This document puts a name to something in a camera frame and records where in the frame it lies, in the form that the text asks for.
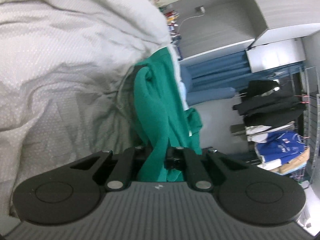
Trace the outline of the grey wall socket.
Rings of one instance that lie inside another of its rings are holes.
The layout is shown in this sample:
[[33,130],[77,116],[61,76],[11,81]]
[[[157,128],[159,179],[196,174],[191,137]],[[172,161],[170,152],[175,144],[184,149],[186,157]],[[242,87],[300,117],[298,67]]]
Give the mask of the grey wall socket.
[[200,7],[196,7],[195,10],[201,14],[205,14],[206,10],[204,8],[204,6],[200,6]]

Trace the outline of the blue curtain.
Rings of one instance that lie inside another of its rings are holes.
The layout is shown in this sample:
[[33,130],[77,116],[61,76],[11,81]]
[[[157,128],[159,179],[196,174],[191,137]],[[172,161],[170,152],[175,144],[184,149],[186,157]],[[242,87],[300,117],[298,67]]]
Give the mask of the blue curtain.
[[181,78],[189,106],[211,100],[228,99],[242,93],[255,80],[282,79],[304,69],[304,62],[253,73],[244,51],[192,66],[181,66]]

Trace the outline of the green hooded sweatshirt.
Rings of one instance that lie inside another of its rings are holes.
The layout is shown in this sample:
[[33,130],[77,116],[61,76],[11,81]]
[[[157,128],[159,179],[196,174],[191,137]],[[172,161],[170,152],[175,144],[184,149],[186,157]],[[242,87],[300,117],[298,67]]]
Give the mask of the green hooded sweatshirt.
[[168,48],[162,48],[137,65],[133,99],[135,129],[152,152],[137,179],[145,182],[182,181],[177,169],[164,166],[168,146],[186,147],[201,154],[202,121],[194,108],[184,109],[175,78],[174,63]]

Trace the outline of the grey white bed duvet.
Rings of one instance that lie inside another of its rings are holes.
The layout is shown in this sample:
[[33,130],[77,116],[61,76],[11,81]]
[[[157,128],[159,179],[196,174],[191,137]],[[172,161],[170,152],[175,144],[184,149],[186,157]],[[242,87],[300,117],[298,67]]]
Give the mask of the grey white bed duvet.
[[1,214],[24,180],[132,146],[133,68],[169,46],[152,0],[1,0]]

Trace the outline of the blue white sports jersey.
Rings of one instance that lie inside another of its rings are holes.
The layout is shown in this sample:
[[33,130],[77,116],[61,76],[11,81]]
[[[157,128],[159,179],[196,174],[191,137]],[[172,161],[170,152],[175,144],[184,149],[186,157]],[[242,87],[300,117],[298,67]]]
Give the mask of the blue white sports jersey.
[[303,137],[294,131],[276,131],[268,133],[263,142],[255,143],[255,151],[262,163],[280,160],[288,163],[304,152]]

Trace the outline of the black hanging coat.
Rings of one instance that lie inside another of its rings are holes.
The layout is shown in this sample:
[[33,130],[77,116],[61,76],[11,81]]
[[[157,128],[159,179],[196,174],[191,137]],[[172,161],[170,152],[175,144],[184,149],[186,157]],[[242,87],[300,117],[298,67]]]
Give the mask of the black hanging coat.
[[280,127],[298,119],[309,103],[287,85],[273,80],[253,80],[241,91],[241,103],[233,110],[243,117],[246,127]]

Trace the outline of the metal clothes rack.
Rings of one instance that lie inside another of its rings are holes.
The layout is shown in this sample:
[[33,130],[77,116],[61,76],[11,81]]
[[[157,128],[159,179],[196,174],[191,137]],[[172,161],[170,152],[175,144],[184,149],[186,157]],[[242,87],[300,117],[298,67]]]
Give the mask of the metal clothes rack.
[[296,121],[296,131],[302,133],[310,157],[304,168],[297,171],[299,182],[307,181],[307,189],[313,183],[319,163],[319,67],[306,66],[291,76],[294,94],[300,96],[306,110]]

